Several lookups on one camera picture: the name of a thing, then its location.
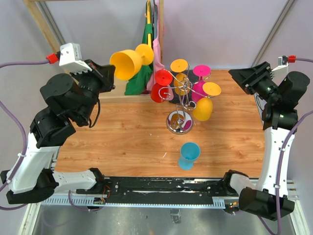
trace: red connector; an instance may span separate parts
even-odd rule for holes
[[[295,55],[288,56],[288,63],[294,63],[295,59],[296,59]]]
[[[49,61],[50,64],[54,64],[55,62],[59,61],[59,58],[57,57],[56,54],[50,54],[46,57],[46,59]]]

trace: metal plate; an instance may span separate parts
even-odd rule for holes
[[[180,119],[183,118],[183,111],[178,110],[178,111],[173,111],[171,112],[166,119],[166,126],[167,128],[174,134],[176,135],[183,135],[187,134],[192,126],[193,126],[193,120],[190,116],[189,113],[185,111],[185,120],[182,121],[181,123],[179,122]]]
[[[277,223],[267,221],[276,231]],[[291,219],[282,234],[295,235]],[[257,216],[223,210],[107,207],[98,212],[70,206],[42,206],[33,235],[268,235]]]

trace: blue cup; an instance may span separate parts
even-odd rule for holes
[[[185,143],[180,149],[178,164],[183,170],[190,170],[195,160],[200,156],[200,147],[193,142]]]

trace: wooden frame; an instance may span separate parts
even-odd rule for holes
[[[44,16],[42,15],[36,2],[38,1],[69,1],[69,0],[23,0],[25,6],[27,7],[29,13],[33,17],[40,31],[42,32],[45,39],[48,41],[53,53],[60,50],[60,44],[55,38],[52,30],[50,29],[48,23],[46,22]],[[160,0],[159,17],[160,17],[160,28],[163,29],[163,6],[164,0]],[[163,54],[163,30],[159,32],[159,41],[161,46],[161,60]],[[148,102],[151,101],[149,95],[124,95],[126,88],[126,82],[119,79],[115,80],[116,89],[112,92],[100,94],[99,98],[104,102]]]

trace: wooden tabletop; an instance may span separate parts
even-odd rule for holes
[[[166,127],[169,102],[103,103],[92,129],[75,127],[61,148],[57,171],[97,167],[106,176],[222,177],[229,169],[258,177],[264,153],[264,133],[252,95],[246,95],[223,70],[209,78],[222,88],[213,101],[210,120],[194,120],[185,135]],[[97,108],[94,108],[94,119]],[[195,142],[201,155],[191,170],[178,165],[180,147]]]

